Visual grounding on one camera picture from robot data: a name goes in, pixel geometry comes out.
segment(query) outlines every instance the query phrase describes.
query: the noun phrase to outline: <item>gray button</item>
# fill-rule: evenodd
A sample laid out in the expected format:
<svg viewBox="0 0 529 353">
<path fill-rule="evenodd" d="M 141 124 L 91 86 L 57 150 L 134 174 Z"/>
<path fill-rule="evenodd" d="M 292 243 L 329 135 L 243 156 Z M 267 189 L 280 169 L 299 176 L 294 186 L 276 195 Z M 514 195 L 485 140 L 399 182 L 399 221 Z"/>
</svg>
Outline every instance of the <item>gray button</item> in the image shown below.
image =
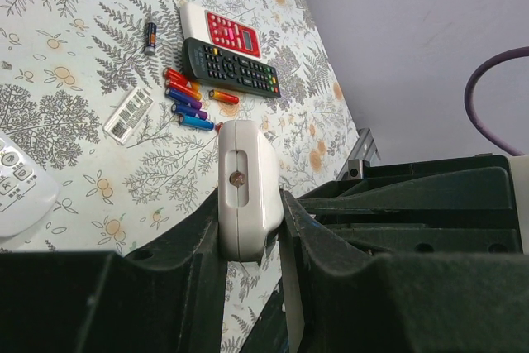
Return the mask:
<svg viewBox="0 0 529 353">
<path fill-rule="evenodd" d="M 2 164 L 3 165 L 15 165 L 18 162 L 18 155 L 15 152 L 7 152 L 4 156 L 2 156 Z"/>
<path fill-rule="evenodd" d="M 0 181 L 0 194 L 6 195 L 17 187 L 17 180 L 12 177 L 7 177 Z"/>
<path fill-rule="evenodd" d="M 21 181 L 23 181 L 24 179 L 27 179 L 27 177 L 29 177 L 32 173 L 32 170 L 31 168 L 28 166 L 28 165 L 24 165 L 22 166 L 20 169 L 18 169 L 17 171 L 15 171 L 13 174 L 18 178 L 20 179 Z"/>
</svg>

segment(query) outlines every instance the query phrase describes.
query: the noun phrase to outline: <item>black remote control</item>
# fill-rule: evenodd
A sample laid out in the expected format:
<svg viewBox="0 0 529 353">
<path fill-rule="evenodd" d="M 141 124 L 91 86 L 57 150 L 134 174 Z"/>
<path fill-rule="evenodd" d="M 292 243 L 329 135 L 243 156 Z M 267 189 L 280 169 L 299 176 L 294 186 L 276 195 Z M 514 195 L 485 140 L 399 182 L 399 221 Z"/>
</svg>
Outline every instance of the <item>black remote control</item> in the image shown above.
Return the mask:
<svg viewBox="0 0 529 353">
<path fill-rule="evenodd" d="M 183 42 L 183 74 L 211 84 L 262 97 L 280 98 L 275 68 L 192 37 Z"/>
</svg>

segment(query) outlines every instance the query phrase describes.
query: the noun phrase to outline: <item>gray wall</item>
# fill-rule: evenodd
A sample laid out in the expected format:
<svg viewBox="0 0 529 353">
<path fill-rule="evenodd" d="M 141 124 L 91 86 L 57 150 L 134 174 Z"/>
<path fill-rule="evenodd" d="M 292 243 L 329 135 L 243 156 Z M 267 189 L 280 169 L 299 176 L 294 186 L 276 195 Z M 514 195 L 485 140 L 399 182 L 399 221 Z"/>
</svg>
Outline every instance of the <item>gray wall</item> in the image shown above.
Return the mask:
<svg viewBox="0 0 529 353">
<path fill-rule="evenodd" d="M 498 52 L 529 44 L 529 0 L 307 0 L 358 127 L 384 163 L 502 153 L 469 123 L 465 84 Z M 487 73 L 478 114 L 529 153 L 529 59 Z"/>
</svg>

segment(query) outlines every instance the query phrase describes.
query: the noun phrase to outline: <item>screw hole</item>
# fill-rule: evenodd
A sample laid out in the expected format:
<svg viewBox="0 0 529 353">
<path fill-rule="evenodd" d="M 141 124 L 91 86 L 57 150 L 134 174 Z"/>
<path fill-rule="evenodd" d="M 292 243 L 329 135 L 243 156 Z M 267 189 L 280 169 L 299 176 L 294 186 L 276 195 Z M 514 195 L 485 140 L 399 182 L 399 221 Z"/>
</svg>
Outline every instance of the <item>screw hole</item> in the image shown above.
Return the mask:
<svg viewBox="0 0 529 353">
<path fill-rule="evenodd" d="M 152 258 L 153 253 L 149 250 L 132 251 L 132 260 L 148 260 Z"/>
<path fill-rule="evenodd" d="M 509 250 L 503 244 L 494 243 L 488 246 L 488 252 L 497 254 L 499 252 L 509 252 Z"/>
<path fill-rule="evenodd" d="M 420 243 L 415 246 L 416 252 L 433 252 L 433 247 L 427 243 Z"/>
</svg>

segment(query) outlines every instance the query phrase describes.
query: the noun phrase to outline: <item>floral tablecloth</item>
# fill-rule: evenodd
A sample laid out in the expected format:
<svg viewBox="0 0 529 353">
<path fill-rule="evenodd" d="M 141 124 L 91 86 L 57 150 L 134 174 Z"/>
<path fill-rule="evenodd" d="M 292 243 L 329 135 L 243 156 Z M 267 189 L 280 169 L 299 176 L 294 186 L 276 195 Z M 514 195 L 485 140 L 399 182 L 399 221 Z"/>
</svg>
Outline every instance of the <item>floral tablecloth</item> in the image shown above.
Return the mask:
<svg viewBox="0 0 529 353">
<path fill-rule="evenodd" d="M 179 7 L 196 2 L 252 25 L 275 66 L 281 99 L 204 102 L 214 122 L 251 119 L 300 195 L 330 179 L 357 135 L 305 0 L 0 0 L 0 130 L 61 185 L 50 213 L 0 241 L 10 250 L 116 250 L 156 238 L 217 186 L 217 134 L 180 127 L 161 70 L 180 67 Z M 158 23 L 143 54 L 145 17 Z M 102 124 L 136 85 L 157 103 L 126 146 Z M 280 276 L 275 250 L 258 274 L 229 266 L 222 350 L 238 351 Z"/>
</svg>

